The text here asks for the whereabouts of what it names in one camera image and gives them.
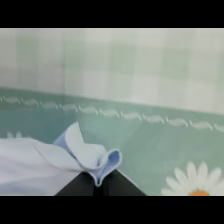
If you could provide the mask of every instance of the gingham pattern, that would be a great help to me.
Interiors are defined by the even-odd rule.
[[[0,29],[0,86],[224,113],[224,29]]]

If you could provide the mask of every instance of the daisy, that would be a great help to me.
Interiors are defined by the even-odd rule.
[[[187,175],[180,169],[174,170],[176,180],[167,177],[166,182],[171,189],[161,189],[165,196],[224,196],[224,180],[221,180],[221,169],[216,168],[210,174],[208,166],[202,162],[196,170],[195,165],[189,162]]]

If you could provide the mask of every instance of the orange flower center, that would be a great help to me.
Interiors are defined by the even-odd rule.
[[[209,193],[203,190],[196,190],[191,192],[189,196],[209,196]]]

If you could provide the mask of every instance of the folded cloth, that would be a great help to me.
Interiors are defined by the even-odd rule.
[[[104,146],[84,142],[78,123],[72,124],[53,143],[67,150],[76,159],[83,171],[89,173],[96,186],[122,162],[119,150],[106,151]]]
[[[31,138],[0,139],[0,195],[55,195],[81,171],[56,145]]]

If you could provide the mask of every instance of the white wavy border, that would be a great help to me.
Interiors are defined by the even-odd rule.
[[[83,107],[81,105],[75,105],[75,104],[57,104],[53,101],[49,102],[41,102],[36,99],[28,99],[24,100],[23,98],[18,98],[16,96],[0,96],[0,102],[6,102],[8,104],[23,104],[27,107],[36,106],[39,108],[44,108],[46,110],[48,109],[61,109],[63,111],[75,111],[75,112],[81,112],[84,114],[95,114],[95,115],[102,115],[107,118],[123,118],[125,120],[138,120],[139,122],[146,121],[148,123],[161,123],[169,124],[172,127],[178,127],[178,126],[185,126],[186,128],[192,127],[197,130],[203,130],[203,129],[209,129],[210,131],[218,131],[218,132],[224,132],[224,125],[218,125],[218,124],[211,124],[208,121],[198,121],[193,122],[191,120],[186,121],[183,118],[175,118],[175,119],[169,119],[168,117],[161,117],[160,115],[145,115],[145,114],[139,114],[137,112],[123,112],[123,111],[117,111],[115,109],[97,109],[94,106],[86,106]]]

